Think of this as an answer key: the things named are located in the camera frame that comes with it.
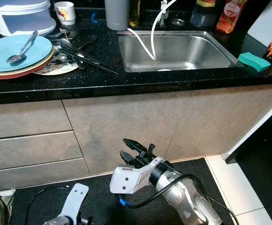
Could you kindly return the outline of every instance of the dark floor mat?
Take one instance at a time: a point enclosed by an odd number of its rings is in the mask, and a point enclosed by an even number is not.
[[[176,170],[197,176],[207,193],[222,204],[224,201],[212,177],[204,158],[174,163]],[[83,218],[93,216],[95,225],[183,225],[176,210],[163,197],[158,197],[139,209],[124,208],[117,198],[110,193],[111,175],[88,178],[84,180],[63,182],[19,189],[13,201],[10,225],[23,225],[26,209],[33,196],[47,187],[74,186],[81,183],[89,187],[88,195],[81,206]],[[144,187],[131,196],[132,203],[140,203],[155,194],[153,185]],[[62,210],[67,194],[63,190],[49,190],[38,196],[30,209],[29,225],[42,225],[56,217]],[[225,225],[234,225],[231,216],[225,209],[213,204]]]

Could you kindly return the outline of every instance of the faucet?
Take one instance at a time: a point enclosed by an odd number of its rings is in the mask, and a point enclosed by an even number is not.
[[[169,2],[168,0],[162,0],[160,9],[161,10],[164,9],[164,7],[167,5],[168,2]],[[168,12],[169,12],[169,8],[161,15],[159,19],[160,24],[164,24],[165,20],[168,18]]]

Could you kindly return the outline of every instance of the green sponge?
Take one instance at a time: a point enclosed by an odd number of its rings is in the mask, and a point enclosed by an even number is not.
[[[266,70],[268,67],[271,66],[268,61],[257,57],[249,52],[240,54],[238,60],[245,65],[249,65],[255,68],[258,72]]]

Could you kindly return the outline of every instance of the red bottle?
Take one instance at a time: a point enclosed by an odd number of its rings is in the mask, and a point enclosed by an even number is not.
[[[227,0],[216,30],[230,34],[234,30],[246,2],[247,0]]]

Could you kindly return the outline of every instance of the white cup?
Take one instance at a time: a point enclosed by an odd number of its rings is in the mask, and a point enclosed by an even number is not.
[[[69,1],[59,1],[54,4],[57,17],[61,24],[73,25],[76,22],[74,4]]]

